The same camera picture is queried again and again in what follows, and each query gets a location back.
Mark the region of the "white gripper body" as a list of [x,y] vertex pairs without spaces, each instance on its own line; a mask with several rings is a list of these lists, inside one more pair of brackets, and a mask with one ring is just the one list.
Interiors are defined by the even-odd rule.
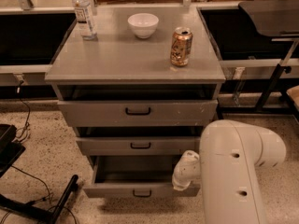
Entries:
[[200,177],[200,156],[192,150],[186,150],[174,168],[172,185],[175,190],[183,191]]

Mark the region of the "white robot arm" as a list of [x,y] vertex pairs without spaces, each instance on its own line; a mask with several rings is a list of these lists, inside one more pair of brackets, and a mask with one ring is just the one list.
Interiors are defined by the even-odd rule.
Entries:
[[273,131],[222,119],[208,124],[199,151],[187,150],[172,175],[175,190],[199,178],[206,224],[267,224],[255,169],[276,167],[286,146]]

